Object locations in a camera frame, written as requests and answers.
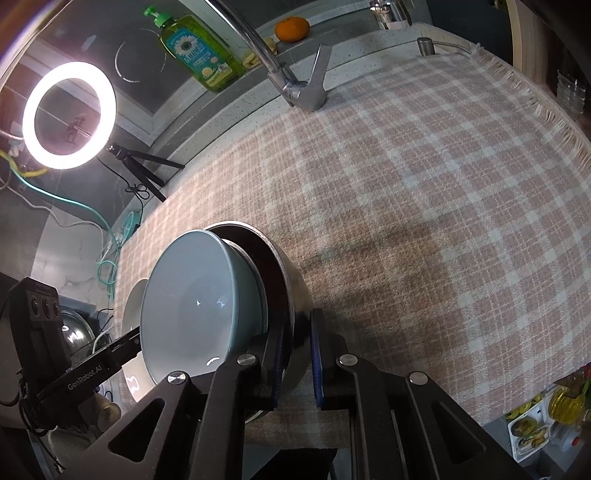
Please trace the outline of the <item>black mini tripod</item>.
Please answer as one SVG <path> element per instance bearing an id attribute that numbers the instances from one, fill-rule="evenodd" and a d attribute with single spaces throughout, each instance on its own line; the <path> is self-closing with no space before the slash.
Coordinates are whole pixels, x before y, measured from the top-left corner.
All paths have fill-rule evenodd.
<path id="1" fill-rule="evenodd" d="M 177 170 L 182 170 L 184 168 L 182 164 L 177 162 L 150 155 L 146 152 L 130 150 L 116 143 L 107 145 L 105 151 L 119 160 L 122 165 L 161 203 L 166 201 L 166 197 L 160 192 L 160 188 L 165 185 L 165 181 L 149 170 L 143 163 L 141 163 L 141 160 L 175 168 Z"/>

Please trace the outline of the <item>pink checked cloth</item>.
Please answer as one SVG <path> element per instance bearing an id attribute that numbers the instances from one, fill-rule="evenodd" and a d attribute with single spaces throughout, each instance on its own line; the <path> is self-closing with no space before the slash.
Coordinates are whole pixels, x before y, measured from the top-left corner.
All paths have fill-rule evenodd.
<path id="1" fill-rule="evenodd" d="M 115 308 L 179 235 L 280 245 L 329 328 L 430 375 L 478 422 L 590 360 L 590 143 L 483 49 L 332 90 L 195 159 L 123 248 Z"/>

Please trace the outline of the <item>green dish soap bottle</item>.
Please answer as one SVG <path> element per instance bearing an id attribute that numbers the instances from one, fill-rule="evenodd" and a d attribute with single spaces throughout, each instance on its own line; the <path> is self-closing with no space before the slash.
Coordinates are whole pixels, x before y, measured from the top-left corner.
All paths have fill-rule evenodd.
<path id="1" fill-rule="evenodd" d="M 174 17 L 148 6 L 143 15 L 159 29 L 164 50 L 180 63 L 205 89 L 219 93 L 245 75 L 245 67 L 221 38 L 193 15 Z"/>

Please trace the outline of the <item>small steel cylinder cap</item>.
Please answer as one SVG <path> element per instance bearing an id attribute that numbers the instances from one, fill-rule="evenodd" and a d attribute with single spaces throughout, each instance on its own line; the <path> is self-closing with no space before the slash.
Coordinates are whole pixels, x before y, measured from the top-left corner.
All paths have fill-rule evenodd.
<path id="1" fill-rule="evenodd" d="M 418 45 L 420 54 L 423 57 L 433 56 L 436 54 L 434 42 L 429 37 L 418 37 L 417 38 L 417 45 Z"/>

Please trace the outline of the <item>steel pot lid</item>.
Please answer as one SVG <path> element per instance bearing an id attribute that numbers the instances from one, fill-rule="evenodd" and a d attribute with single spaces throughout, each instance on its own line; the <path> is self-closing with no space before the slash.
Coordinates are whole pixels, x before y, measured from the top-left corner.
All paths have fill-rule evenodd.
<path id="1" fill-rule="evenodd" d="M 80 363 L 92 352 L 95 334 L 87 321 L 71 309 L 62 309 L 62 334 L 73 365 Z"/>

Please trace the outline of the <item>large steel bowl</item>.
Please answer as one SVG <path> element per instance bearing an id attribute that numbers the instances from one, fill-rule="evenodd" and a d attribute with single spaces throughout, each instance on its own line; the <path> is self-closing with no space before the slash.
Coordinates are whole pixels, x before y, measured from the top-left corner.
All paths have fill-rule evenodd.
<path id="1" fill-rule="evenodd" d="M 256 274 L 259 293 L 262 295 L 263 305 L 266 306 L 266 327 L 262 334 L 249 341 L 247 351 L 255 354 L 260 362 L 266 343 L 266 332 L 276 326 L 284 328 L 284 370 L 280 403 L 296 389 L 311 363 L 312 298 L 308 286 L 283 249 L 252 225 L 226 221 L 207 226 L 205 230 L 238 251 Z M 257 399 L 250 418 L 254 420 L 269 412 L 260 409 Z"/>

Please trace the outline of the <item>white floral plate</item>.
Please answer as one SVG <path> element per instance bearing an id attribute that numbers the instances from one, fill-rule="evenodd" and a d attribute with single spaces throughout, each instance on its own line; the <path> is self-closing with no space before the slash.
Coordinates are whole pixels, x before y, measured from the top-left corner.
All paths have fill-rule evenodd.
<path id="1" fill-rule="evenodd" d="M 122 366 L 125 383 L 135 402 L 139 402 L 154 387 L 154 382 L 147 371 L 142 352 L 140 351 L 138 330 L 146 285 L 147 280 L 140 279 L 132 287 L 124 305 L 122 319 L 122 333 L 126 335 L 130 332 L 135 332 L 130 342 L 132 352 L 135 356 Z"/>

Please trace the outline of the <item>yellow oil bottle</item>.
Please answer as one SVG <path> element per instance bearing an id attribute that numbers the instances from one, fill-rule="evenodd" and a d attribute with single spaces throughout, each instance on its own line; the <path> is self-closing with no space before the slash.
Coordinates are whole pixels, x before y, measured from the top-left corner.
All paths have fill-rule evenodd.
<path id="1" fill-rule="evenodd" d="M 557 389 L 548 406 L 550 418 L 562 425 L 572 426 L 582 421 L 588 413 L 587 391 L 589 383 L 585 382 L 581 392 L 571 397 L 571 391 L 566 387 Z"/>

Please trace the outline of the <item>steel kitchen faucet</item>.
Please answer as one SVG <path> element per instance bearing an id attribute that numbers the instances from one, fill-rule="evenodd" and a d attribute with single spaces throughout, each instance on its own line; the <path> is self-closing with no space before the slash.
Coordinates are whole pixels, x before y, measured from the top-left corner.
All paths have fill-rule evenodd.
<path id="1" fill-rule="evenodd" d="M 298 80 L 290 67 L 273 54 L 263 37 L 245 21 L 242 15 L 226 5 L 224 1 L 206 0 L 206 2 L 259 57 L 263 66 L 266 67 L 270 82 L 273 83 L 288 105 L 308 112 L 318 111 L 325 105 L 328 92 L 325 91 L 324 81 L 332 55 L 332 46 L 324 44 L 318 46 L 310 79 L 308 81 Z"/>

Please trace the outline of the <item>white food tray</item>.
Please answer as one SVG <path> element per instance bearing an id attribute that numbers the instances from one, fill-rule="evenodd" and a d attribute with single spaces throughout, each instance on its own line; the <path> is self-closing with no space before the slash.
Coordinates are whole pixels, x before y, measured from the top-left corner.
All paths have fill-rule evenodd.
<path id="1" fill-rule="evenodd" d="M 522 462 L 545 447 L 550 440 L 550 424 L 542 410 L 534 407 L 508 424 L 513 458 Z"/>

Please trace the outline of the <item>orange tangerine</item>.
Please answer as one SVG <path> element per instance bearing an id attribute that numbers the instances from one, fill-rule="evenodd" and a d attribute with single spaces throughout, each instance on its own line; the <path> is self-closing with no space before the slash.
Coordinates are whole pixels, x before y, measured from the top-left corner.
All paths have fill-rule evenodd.
<path id="1" fill-rule="evenodd" d="M 308 20 L 293 16 L 277 23 L 276 27 L 274 27 L 274 35 L 281 42 L 295 43 L 307 37 L 310 30 L 311 25 Z"/>

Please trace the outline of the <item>light blue ceramic bowl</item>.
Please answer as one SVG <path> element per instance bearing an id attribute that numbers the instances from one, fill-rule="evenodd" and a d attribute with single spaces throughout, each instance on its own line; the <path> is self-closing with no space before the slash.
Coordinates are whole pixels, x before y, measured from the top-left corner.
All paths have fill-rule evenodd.
<path id="1" fill-rule="evenodd" d="M 154 382 L 174 370 L 207 374 L 266 330 L 266 299 L 238 251 L 211 231 L 189 231 L 156 261 L 139 329 Z"/>

